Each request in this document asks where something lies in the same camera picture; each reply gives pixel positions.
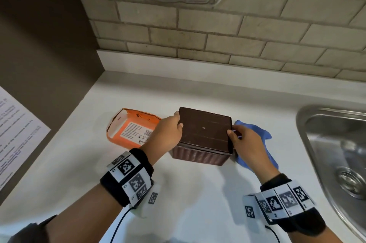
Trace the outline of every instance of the drain strainer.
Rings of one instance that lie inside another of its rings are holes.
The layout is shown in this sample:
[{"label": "drain strainer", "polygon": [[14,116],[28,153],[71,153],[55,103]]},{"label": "drain strainer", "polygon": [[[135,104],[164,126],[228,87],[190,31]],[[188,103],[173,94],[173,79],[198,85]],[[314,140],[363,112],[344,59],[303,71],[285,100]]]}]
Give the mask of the drain strainer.
[{"label": "drain strainer", "polygon": [[347,167],[340,167],[336,171],[339,185],[352,197],[366,199],[366,182],[358,173]]}]

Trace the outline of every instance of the countertop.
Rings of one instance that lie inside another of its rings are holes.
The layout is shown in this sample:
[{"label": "countertop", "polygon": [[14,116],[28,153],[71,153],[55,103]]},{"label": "countertop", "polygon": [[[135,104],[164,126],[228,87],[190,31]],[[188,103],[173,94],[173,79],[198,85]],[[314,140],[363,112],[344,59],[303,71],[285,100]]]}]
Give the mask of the countertop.
[{"label": "countertop", "polygon": [[[156,76],[104,72],[79,106],[0,206],[0,234],[12,235],[63,209],[95,186],[106,165],[124,151],[106,139],[105,129],[121,108],[160,117],[179,107],[231,116],[269,131],[266,145],[280,171],[299,183],[317,203],[327,225],[344,243],[361,241],[333,211],[319,185],[298,134],[297,111],[309,104],[362,109],[364,104]],[[232,160],[223,166],[173,159],[155,165],[153,179],[162,185],[157,208],[147,219],[128,214],[115,242],[277,242],[270,231],[246,225],[242,196],[259,191],[248,169]],[[101,242],[110,242],[126,208]],[[274,227],[281,243],[290,242]]]}]

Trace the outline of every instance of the sink basin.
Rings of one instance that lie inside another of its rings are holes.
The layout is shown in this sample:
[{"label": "sink basin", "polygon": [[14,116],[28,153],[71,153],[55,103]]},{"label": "sink basin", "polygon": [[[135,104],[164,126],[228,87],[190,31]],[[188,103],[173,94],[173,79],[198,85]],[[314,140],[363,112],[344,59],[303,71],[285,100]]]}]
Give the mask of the sink basin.
[{"label": "sink basin", "polygon": [[366,242],[366,113],[305,107],[296,124],[329,203]]}]

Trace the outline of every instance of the brown box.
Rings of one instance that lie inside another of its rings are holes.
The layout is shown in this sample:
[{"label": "brown box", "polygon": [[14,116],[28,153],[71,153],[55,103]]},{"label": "brown box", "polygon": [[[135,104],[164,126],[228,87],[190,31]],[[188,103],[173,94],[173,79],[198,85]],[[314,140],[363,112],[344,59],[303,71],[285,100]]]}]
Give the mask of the brown box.
[{"label": "brown box", "polygon": [[180,123],[183,134],[172,149],[176,159],[221,166],[233,153],[226,130],[231,129],[231,117],[181,107]]}]

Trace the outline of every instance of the brown plastic lid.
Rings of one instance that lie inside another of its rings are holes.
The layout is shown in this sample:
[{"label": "brown plastic lid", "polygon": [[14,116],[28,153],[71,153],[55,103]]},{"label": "brown plastic lid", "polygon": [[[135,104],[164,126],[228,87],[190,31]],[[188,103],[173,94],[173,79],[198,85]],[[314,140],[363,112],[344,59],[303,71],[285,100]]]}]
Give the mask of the brown plastic lid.
[{"label": "brown plastic lid", "polygon": [[232,154],[232,143],[226,133],[231,129],[231,117],[185,107],[179,108],[179,114],[184,127],[178,146]]}]

